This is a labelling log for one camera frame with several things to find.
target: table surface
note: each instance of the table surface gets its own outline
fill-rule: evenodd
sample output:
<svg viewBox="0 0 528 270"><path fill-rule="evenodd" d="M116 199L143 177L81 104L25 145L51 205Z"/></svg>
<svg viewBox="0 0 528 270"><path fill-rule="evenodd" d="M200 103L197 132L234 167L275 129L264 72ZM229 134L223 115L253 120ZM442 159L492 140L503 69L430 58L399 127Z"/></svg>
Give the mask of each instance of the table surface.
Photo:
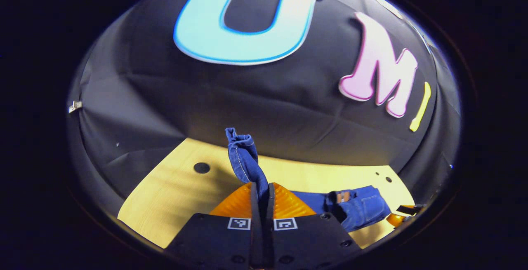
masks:
<svg viewBox="0 0 528 270"><path fill-rule="evenodd" d="M208 173L194 170L194 165L200 162L210 166ZM415 204L405 184L387 165L315 164L262 155L259 165L268 182L277 182L291 191L329 193L372 185L379 189L392 212L400 205ZM118 219L165 248L193 214L208 214L242 185L234 175L227 148L186 139L132 191ZM393 229L383 220L349 234L361 248L366 248Z"/></svg>

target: letter m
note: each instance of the letter m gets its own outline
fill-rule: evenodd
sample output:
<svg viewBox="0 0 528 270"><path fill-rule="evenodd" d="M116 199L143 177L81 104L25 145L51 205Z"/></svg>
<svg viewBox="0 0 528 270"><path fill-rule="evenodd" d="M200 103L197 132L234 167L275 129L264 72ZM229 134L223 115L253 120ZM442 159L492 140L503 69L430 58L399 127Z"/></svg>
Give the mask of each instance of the letter m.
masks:
<svg viewBox="0 0 528 270"><path fill-rule="evenodd" d="M355 15L363 25L363 43L358 64L351 75L341 78L339 91L357 101L369 100L374 95L372 79L377 71L376 105L385 103L398 87L394 97L387 101L387 112L402 117L415 80L415 56L403 49L394 60L394 49L385 28L364 13L356 12Z"/></svg>

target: metal clip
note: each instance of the metal clip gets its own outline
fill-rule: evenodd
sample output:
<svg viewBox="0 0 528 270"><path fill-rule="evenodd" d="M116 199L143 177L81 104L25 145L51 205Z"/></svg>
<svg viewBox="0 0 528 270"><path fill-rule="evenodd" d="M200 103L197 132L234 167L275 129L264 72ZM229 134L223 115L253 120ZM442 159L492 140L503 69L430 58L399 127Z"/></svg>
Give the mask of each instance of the metal clip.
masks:
<svg viewBox="0 0 528 270"><path fill-rule="evenodd" d="M78 110L79 108L83 108L83 103L81 101L73 101L72 105L68 108L68 114Z"/></svg>

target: light blue letter u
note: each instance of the light blue letter u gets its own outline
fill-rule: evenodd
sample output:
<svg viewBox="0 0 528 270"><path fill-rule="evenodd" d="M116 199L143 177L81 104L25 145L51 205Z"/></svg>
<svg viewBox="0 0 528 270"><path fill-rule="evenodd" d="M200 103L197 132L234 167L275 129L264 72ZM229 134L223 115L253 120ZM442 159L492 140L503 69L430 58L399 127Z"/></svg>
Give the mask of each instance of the light blue letter u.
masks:
<svg viewBox="0 0 528 270"><path fill-rule="evenodd" d="M304 42L317 0L280 0L273 23L260 32L240 32L226 26L224 15L230 1L187 1L174 26L179 50L200 61L228 65L280 60Z"/></svg>

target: blue jeans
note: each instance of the blue jeans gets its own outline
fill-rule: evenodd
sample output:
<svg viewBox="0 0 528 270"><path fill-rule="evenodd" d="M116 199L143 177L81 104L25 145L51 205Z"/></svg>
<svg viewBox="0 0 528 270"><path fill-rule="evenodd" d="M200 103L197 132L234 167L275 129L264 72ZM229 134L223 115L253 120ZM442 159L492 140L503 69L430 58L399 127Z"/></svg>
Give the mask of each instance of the blue jeans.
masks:
<svg viewBox="0 0 528 270"><path fill-rule="evenodd" d="M258 165L258 154L251 135L237 135L234 128L226 129L228 154L234 174L244 183L255 182L259 197L259 207L268 201L268 180ZM347 201L337 201L337 194L349 192ZM355 190L330 192L328 194L292 191L318 214L331 212L341 216L341 225L347 232L364 228L387 217L391 211L378 189L363 187Z"/></svg>

